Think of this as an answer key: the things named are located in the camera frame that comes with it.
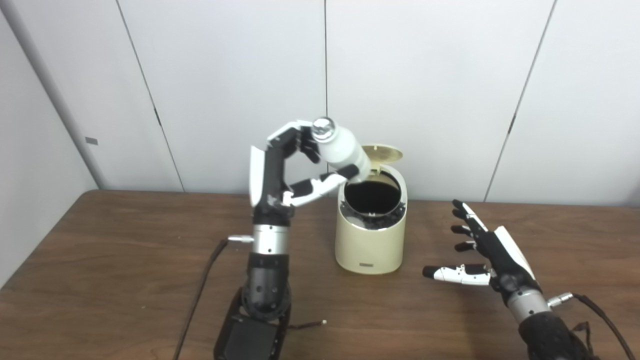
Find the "beige container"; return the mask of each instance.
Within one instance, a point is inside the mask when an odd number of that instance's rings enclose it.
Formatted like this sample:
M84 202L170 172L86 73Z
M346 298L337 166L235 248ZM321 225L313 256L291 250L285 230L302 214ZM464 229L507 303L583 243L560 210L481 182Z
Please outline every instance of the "beige container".
M335 259L352 272L386 274L402 263L407 194L402 175L383 164L399 160L402 152L387 145L363 149L371 174L339 188Z

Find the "wooden table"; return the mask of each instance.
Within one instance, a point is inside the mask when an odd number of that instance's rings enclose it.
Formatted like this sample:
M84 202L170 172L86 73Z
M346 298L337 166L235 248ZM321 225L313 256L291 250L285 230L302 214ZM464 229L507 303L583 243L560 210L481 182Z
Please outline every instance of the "wooden table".
M585 293L640 355L640 209L472 204L505 225L547 296ZM291 331L281 359L525 359L498 294L422 277L426 264L480 262L453 251L464 237L448 202L411 201L404 263L388 275L334 260L335 199L297 210L291 229ZM0 359L170 359L198 276L218 241L251 233L246 195L84 194L0 291ZM211 359L250 246L214 264L181 359ZM623 359L610 330L574 300L556 310L589 320L602 359Z

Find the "container lid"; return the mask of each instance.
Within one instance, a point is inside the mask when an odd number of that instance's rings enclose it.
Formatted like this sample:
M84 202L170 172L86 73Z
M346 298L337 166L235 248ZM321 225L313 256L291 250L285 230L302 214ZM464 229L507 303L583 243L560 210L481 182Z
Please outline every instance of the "container lid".
M392 163L402 158L402 152L389 145L363 145L362 149L371 160L371 170L375 170L377 172L380 172L380 164Z

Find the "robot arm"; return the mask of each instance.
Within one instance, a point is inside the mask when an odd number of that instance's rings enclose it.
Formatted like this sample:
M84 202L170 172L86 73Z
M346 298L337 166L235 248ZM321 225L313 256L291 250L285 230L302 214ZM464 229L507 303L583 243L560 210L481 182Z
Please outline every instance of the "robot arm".
M557 299L549 302L544 299L529 263L504 226L489 231L464 202L454 200L453 206L453 215L464 220L466 225L455 225L451 230L471 238L455 245L456 251L476 250L490 266L425 266L422 274L441 281L490 285L502 295L504 304L518 323L530 359L590 359L580 339L551 311L549 304L556 305Z
M290 122L267 141L265 151L255 147L251 151L253 236L237 237L253 243L248 279L227 313L214 348L215 360L278 358L291 312L287 243L294 209L349 180L363 181L371 169L353 133L329 118ZM337 170L319 179L286 184L284 163L296 151L314 163L324 159Z

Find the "white wall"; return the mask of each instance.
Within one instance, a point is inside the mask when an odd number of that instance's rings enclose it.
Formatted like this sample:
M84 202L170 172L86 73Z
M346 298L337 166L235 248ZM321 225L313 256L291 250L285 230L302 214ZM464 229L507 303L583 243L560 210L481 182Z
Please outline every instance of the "white wall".
M412 199L640 204L631 0L557 1L491 182L552 4L0 0L105 188L246 192L249 145L328 112L404 151Z
M640 206L638 19L557 2L488 201Z
M328 113L410 198L482 201L551 0L327 0Z
M101 187L182 191L117 3L0 5Z
M0 287L96 185L0 12Z
M323 0L120 4L186 191L247 192L250 145L325 115Z

